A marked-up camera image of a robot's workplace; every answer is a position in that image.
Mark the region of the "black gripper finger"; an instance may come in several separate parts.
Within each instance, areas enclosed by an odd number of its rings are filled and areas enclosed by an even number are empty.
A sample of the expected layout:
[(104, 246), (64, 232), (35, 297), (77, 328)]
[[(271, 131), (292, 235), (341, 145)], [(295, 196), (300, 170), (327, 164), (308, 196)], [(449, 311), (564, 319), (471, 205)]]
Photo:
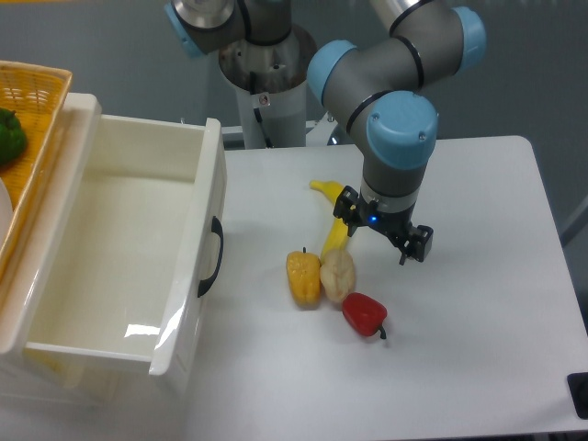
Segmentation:
[(358, 202), (358, 193), (352, 187), (345, 186), (334, 203), (334, 216), (346, 226), (348, 236), (353, 236), (361, 226)]
[(401, 252), (400, 265), (407, 260), (422, 263), (428, 256), (433, 244), (434, 229), (426, 225), (412, 226), (408, 233), (396, 240)]

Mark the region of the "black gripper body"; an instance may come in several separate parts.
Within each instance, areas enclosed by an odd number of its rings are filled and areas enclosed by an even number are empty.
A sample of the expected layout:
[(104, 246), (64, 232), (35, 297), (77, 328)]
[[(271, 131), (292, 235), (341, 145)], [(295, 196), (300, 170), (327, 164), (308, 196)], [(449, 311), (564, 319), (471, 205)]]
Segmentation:
[(368, 227), (390, 240), (408, 239), (413, 230), (416, 191), (401, 197), (384, 196), (371, 187), (361, 187), (356, 203), (356, 226)]

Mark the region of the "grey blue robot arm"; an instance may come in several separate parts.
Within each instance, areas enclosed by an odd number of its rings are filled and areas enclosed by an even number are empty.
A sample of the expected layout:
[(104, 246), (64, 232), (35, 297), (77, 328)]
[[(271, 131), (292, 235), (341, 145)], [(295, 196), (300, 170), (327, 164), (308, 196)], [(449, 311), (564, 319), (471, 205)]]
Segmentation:
[(433, 239), (412, 213), (435, 148), (438, 115), (421, 89), (483, 58), (487, 38), (471, 9), (441, 1), (376, 1), (388, 32), (360, 50), (346, 40), (317, 47), (288, 1), (169, 1), (164, 11), (185, 53), (216, 54), (232, 86), (248, 148), (301, 146), (312, 93), (363, 156), (357, 190), (334, 216), (350, 231), (385, 236), (402, 260), (423, 261)]

